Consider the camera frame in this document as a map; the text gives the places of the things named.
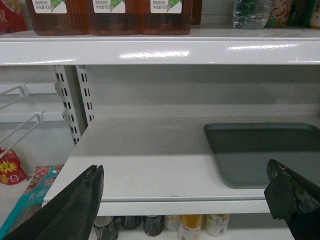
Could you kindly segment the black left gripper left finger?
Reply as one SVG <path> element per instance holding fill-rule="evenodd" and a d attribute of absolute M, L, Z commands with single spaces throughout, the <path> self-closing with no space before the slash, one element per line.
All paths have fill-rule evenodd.
<path fill-rule="evenodd" d="M 87 240 L 104 189 L 103 166 L 91 165 L 4 240 Z"/>

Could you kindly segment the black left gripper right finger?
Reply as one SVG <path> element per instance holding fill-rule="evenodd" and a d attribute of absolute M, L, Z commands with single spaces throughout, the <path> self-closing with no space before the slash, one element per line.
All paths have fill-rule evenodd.
<path fill-rule="evenodd" d="M 295 240 L 320 238 L 320 187 L 270 159 L 264 196 L 273 219 L 284 220 Z"/>

